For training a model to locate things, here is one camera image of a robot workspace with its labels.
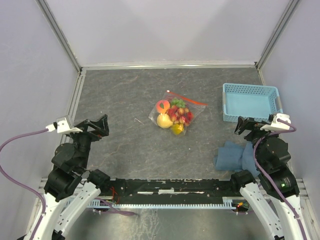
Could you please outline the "yellow lemon fruit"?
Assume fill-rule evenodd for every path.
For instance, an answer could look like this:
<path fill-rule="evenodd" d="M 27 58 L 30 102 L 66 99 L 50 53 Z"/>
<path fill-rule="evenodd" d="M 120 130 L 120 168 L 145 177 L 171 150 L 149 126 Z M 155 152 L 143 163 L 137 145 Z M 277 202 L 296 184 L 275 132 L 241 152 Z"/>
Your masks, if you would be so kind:
<path fill-rule="evenodd" d="M 185 127 L 182 123 L 176 123 L 170 127 L 170 130 L 174 135 L 179 135 L 185 131 Z"/>

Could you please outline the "red cherry bunch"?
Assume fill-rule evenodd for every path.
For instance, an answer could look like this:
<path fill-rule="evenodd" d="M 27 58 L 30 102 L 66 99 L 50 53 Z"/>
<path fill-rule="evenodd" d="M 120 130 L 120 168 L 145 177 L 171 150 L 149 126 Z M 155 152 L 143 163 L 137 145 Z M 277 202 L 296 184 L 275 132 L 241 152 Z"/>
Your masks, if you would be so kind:
<path fill-rule="evenodd" d="M 188 127 L 194 120 L 195 115 L 188 108 L 170 108 L 166 111 L 174 124 L 183 124 Z"/>

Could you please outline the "green grape bunch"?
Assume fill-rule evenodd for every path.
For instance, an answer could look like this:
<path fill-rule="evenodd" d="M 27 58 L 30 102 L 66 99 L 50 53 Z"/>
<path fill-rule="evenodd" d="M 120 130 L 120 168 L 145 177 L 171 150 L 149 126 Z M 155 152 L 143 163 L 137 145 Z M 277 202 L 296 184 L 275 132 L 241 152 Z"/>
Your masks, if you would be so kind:
<path fill-rule="evenodd" d="M 173 98 L 170 102 L 171 106 L 176 106 L 178 108 L 185 108 L 186 103 L 180 98 Z"/>

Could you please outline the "yellow mango fruit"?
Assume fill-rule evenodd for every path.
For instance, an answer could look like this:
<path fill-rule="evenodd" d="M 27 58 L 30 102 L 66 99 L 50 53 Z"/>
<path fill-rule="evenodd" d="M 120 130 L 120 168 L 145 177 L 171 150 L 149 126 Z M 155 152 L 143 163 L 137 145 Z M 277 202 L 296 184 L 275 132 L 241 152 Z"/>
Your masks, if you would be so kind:
<path fill-rule="evenodd" d="M 156 123 L 160 128 L 167 129 L 173 125 L 170 116 L 166 113 L 160 113 L 156 119 Z"/>

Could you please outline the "orange peach fruit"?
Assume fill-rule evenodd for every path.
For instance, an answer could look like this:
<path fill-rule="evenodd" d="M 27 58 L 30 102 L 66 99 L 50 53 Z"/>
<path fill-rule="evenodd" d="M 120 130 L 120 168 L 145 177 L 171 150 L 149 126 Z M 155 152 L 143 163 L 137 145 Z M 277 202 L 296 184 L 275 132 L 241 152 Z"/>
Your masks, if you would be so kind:
<path fill-rule="evenodd" d="M 171 104 L 168 100 L 160 100 L 156 103 L 155 107 L 159 114 L 165 114 L 171 108 Z"/>

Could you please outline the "clear zip bag orange zipper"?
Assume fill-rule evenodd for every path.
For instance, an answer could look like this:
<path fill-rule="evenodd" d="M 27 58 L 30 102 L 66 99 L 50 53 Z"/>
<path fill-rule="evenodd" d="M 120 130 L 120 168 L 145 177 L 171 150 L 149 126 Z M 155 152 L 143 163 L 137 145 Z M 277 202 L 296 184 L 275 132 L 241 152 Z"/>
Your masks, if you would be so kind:
<path fill-rule="evenodd" d="M 148 118 L 159 128 L 169 129 L 176 136 L 185 135 L 188 127 L 206 107 L 206 103 L 167 90 Z"/>

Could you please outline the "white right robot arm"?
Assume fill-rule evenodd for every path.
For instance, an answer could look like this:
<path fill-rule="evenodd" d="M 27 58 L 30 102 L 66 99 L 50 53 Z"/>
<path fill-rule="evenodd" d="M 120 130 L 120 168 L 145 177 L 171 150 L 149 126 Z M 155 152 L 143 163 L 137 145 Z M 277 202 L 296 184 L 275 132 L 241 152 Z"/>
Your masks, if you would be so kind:
<path fill-rule="evenodd" d="M 253 145 L 253 161 L 259 171 L 255 179 L 249 170 L 231 175 L 229 189 L 249 203 L 269 239 L 310 240 L 301 207 L 300 189 L 287 163 L 291 159 L 288 143 L 280 134 L 293 133 L 289 115 L 271 114 L 268 121 L 238 117 L 235 134 L 249 133 L 245 140 Z"/>

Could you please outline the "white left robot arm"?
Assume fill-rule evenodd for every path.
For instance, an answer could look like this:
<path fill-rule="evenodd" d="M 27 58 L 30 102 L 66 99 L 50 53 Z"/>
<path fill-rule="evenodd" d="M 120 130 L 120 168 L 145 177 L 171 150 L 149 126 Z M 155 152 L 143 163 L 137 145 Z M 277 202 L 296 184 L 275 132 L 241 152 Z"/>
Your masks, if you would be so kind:
<path fill-rule="evenodd" d="M 86 119 L 77 125 L 73 125 L 69 116 L 64 116 L 47 125 L 46 129 L 66 135 L 72 142 L 56 148 L 51 160 L 53 169 L 44 186 L 41 210 L 30 231 L 21 237 L 23 240 L 64 240 L 88 203 L 111 189 L 110 176 L 99 169 L 91 170 L 80 195 L 65 207 L 87 171 L 91 144 L 109 135 L 106 114 L 98 120 Z"/>

